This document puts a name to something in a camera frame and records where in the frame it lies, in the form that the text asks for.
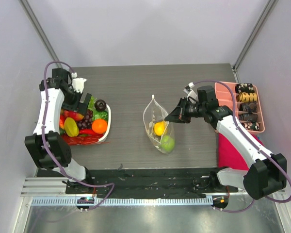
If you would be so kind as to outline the green apple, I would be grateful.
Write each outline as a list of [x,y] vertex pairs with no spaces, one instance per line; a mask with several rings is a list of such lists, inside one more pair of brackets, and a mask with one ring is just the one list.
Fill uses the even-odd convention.
[[174,138],[164,135],[161,138],[161,148],[165,150],[166,152],[171,152],[174,149],[175,146],[175,140]]

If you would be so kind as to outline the red yellow apple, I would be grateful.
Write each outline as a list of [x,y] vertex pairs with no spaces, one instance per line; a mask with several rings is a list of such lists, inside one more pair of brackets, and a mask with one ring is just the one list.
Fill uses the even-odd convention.
[[78,113],[78,112],[74,112],[74,111],[68,111],[68,110],[64,110],[63,111],[63,115],[65,118],[70,117],[73,120],[75,120],[76,122],[83,120],[84,115]]

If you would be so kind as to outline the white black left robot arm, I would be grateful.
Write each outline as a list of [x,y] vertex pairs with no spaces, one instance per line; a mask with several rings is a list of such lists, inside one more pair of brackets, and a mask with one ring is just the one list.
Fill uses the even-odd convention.
[[94,182],[89,170],[73,158],[70,146],[60,135],[61,110],[85,115],[92,97],[86,94],[81,101],[86,79],[63,68],[54,68],[51,77],[39,85],[41,107],[32,135],[25,137],[25,146],[39,169],[56,171],[68,178],[68,185],[87,194]]

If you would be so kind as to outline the yellow lemon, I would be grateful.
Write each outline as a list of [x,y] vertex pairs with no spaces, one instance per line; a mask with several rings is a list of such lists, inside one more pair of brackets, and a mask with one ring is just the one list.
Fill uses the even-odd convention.
[[154,125],[154,134],[156,136],[162,136],[166,128],[165,121],[157,122]]

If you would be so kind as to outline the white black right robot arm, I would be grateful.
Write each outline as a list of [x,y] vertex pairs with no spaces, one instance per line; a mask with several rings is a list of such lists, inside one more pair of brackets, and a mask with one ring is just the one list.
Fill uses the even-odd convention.
[[229,107],[219,105],[212,86],[199,87],[197,96],[197,100],[190,96],[181,98],[165,121],[190,123],[193,117],[203,118],[234,146],[249,168],[248,171],[230,167],[219,170],[210,178],[210,188],[219,192],[226,186],[237,187],[246,190],[255,200],[284,189],[287,185],[286,158],[266,149],[241,125]]

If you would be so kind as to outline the clear dotted zip bag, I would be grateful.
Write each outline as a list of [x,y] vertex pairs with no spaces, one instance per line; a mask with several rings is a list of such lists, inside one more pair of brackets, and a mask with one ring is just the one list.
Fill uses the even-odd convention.
[[151,101],[143,111],[145,132],[153,146],[164,154],[170,154],[175,148],[175,130],[173,123],[166,121],[168,112],[151,95]]

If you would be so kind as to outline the yellow star fruit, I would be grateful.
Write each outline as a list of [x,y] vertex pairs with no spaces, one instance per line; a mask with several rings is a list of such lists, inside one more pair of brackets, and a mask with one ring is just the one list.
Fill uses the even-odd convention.
[[79,128],[74,119],[67,117],[64,122],[65,133],[69,137],[75,137],[79,135]]

